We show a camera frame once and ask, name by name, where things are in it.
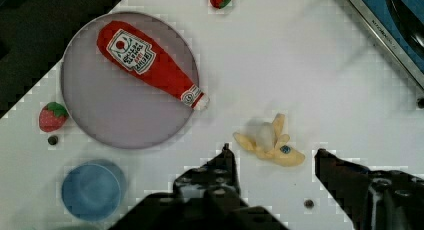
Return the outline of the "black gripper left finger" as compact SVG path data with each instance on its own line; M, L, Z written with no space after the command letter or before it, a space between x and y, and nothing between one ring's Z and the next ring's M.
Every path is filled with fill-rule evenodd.
M184 202L202 198L208 189L221 188L230 189L236 194L241 192L236 159L229 143L225 143L213 159L185 171L173 183L173 193Z

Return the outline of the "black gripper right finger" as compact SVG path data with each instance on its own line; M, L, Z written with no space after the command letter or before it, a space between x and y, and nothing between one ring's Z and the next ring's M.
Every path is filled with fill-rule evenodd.
M355 230L424 230L421 178L400 170L371 170L325 149L314 161L316 177Z

